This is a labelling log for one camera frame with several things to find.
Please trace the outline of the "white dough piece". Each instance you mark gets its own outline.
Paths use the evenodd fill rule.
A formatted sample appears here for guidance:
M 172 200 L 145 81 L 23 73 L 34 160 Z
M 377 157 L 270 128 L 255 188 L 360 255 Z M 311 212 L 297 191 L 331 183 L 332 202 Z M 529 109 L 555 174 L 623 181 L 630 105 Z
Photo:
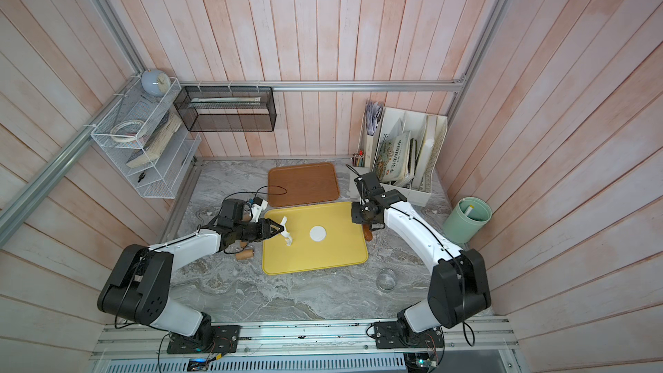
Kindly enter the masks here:
M 326 229 L 323 226 L 314 226 L 309 231 L 309 236 L 314 242 L 322 242 L 326 239 Z

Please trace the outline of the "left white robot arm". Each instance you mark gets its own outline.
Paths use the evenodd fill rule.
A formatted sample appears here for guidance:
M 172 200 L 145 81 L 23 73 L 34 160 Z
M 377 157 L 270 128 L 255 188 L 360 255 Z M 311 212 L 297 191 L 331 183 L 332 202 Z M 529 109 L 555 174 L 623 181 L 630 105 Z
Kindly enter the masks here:
M 281 235 L 292 237 L 280 222 L 262 217 L 267 201 L 226 199 L 220 211 L 194 233 L 168 243 L 126 247 L 98 297 L 98 310 L 115 321 L 149 326 L 202 345 L 212 340 L 211 317 L 172 299 L 172 275 L 203 257 L 223 253 L 236 242 L 259 243 Z

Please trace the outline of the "white dough trimming strip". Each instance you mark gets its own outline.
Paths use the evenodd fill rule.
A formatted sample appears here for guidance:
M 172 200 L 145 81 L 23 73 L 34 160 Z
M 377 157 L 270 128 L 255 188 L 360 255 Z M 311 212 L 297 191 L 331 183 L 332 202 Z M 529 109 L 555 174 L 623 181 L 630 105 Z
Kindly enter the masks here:
M 287 222 L 288 222 L 288 218 L 283 217 L 282 220 L 281 220 L 281 223 L 280 223 L 280 226 L 282 227 L 281 236 L 283 236 L 283 238 L 285 238 L 286 246 L 291 246 L 292 243 L 293 243 L 293 238 L 292 238 L 290 232 L 287 229 Z

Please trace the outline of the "yellow plastic tray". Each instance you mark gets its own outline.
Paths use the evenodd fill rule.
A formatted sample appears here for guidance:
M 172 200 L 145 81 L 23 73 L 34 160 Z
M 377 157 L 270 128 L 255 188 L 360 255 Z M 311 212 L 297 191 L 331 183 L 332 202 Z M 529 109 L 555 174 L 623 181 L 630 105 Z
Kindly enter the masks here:
M 350 202 L 272 209 L 265 215 L 280 224 L 288 218 L 293 243 L 286 246 L 281 235 L 262 243 L 262 270 L 270 276 L 363 264 L 369 253 L 363 228 L 350 217 Z M 309 231 L 326 229 L 326 239 L 314 242 Z

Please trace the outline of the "wooden dough roller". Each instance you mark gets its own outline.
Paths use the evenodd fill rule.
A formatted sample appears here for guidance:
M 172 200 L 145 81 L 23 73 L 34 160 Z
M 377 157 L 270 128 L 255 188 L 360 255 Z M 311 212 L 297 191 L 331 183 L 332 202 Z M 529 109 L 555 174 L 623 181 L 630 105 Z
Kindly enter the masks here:
M 251 259 L 252 257 L 254 257 L 254 254 L 255 254 L 255 252 L 254 252 L 253 249 L 248 249 L 248 250 L 242 250 L 242 251 L 238 252 L 235 255 L 235 257 L 238 261 L 243 261 L 243 260 Z

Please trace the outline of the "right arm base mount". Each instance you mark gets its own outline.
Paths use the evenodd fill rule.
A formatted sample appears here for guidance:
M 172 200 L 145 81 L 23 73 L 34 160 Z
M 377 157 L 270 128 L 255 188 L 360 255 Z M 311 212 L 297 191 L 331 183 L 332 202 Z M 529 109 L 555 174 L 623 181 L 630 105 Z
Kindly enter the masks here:
M 422 333 L 415 333 L 407 324 L 405 311 L 397 315 L 396 321 L 377 321 L 371 325 L 371 337 L 376 347 L 383 350 L 430 348 L 440 350 L 445 347 L 442 331 L 428 329 Z

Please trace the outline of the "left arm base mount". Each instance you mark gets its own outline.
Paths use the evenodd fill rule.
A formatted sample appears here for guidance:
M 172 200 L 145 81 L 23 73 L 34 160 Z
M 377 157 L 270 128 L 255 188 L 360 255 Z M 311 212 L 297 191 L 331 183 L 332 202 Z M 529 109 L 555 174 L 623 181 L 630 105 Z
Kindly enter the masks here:
M 170 334 L 167 354 L 234 353 L 238 348 L 240 331 L 240 325 L 214 325 L 211 316 L 203 313 L 201 324 L 193 336 Z

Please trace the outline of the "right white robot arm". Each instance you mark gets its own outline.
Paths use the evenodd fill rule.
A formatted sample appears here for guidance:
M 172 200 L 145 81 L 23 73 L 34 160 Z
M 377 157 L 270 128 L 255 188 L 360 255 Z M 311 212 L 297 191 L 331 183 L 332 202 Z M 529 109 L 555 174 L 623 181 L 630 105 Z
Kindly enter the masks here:
M 352 222 L 399 235 L 431 274 L 426 299 L 397 317 L 401 335 L 436 327 L 452 328 L 492 305 L 485 262 L 476 250 L 463 250 L 418 214 L 399 191 L 386 190 L 376 174 L 354 179 L 360 200 L 352 203 Z

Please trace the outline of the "clear glass bowl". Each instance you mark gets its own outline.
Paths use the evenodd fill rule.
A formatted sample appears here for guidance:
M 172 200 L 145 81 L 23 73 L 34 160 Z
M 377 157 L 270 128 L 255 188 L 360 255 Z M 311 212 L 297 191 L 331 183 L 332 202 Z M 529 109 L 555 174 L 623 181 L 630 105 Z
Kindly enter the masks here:
M 393 269 L 381 269 L 376 277 L 376 286 L 380 291 L 390 292 L 397 286 L 397 276 Z

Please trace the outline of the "metal dough scraper wooden handle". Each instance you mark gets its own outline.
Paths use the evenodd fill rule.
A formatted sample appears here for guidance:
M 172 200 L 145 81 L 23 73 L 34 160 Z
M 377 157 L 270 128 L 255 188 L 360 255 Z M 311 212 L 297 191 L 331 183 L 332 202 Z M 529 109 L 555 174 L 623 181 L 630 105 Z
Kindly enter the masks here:
M 373 233 L 371 231 L 371 227 L 368 224 L 363 224 L 362 228 L 363 228 L 365 241 L 371 242 L 373 240 Z

